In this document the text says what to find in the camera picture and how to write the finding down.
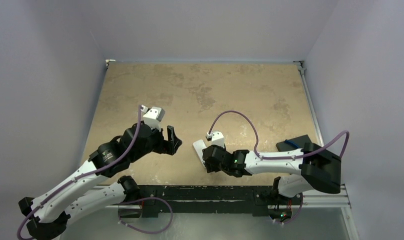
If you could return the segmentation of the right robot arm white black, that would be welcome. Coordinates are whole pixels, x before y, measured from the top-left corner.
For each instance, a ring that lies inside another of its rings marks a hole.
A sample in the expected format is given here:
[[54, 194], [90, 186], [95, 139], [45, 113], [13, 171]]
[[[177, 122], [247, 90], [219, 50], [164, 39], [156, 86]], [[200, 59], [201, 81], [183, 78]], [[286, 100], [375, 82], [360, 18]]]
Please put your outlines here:
[[274, 183], [270, 196], [278, 204], [299, 193], [317, 190], [338, 194], [341, 188], [341, 157], [314, 143], [281, 152], [236, 150], [198, 140], [193, 148], [208, 173], [224, 172], [241, 178], [264, 173], [286, 173]]

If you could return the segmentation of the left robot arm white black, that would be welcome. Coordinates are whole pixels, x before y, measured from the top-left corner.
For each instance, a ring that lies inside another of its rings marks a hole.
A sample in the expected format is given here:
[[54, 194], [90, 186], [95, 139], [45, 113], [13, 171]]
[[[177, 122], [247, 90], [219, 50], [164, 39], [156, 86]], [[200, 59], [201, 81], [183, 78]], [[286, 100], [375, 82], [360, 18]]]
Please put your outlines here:
[[87, 193], [92, 187], [126, 170], [130, 164], [150, 153], [174, 155], [182, 145], [173, 126], [163, 129], [150, 126], [145, 121], [134, 124], [122, 135], [101, 144], [89, 158], [69, 177], [55, 188], [39, 197], [24, 197], [19, 201], [25, 219], [17, 230], [17, 239], [22, 240], [26, 228], [31, 240], [53, 240], [59, 237], [74, 221], [110, 205], [140, 206], [160, 201], [156, 196], [144, 196], [135, 180], [122, 176], [118, 181], [100, 191]]

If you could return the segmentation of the white remote control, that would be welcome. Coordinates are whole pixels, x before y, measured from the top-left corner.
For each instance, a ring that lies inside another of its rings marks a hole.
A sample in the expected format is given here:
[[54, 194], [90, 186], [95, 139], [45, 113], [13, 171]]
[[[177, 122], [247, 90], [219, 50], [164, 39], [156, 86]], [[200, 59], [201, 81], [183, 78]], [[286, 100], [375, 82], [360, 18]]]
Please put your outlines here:
[[197, 140], [197, 141], [193, 142], [192, 146], [193, 146], [193, 149], [196, 152], [196, 155], [197, 155], [197, 157], [199, 159], [199, 162], [205, 168], [206, 167], [205, 166], [205, 161], [203, 159], [203, 150], [207, 148], [205, 142], [202, 139], [200, 139], [200, 140]]

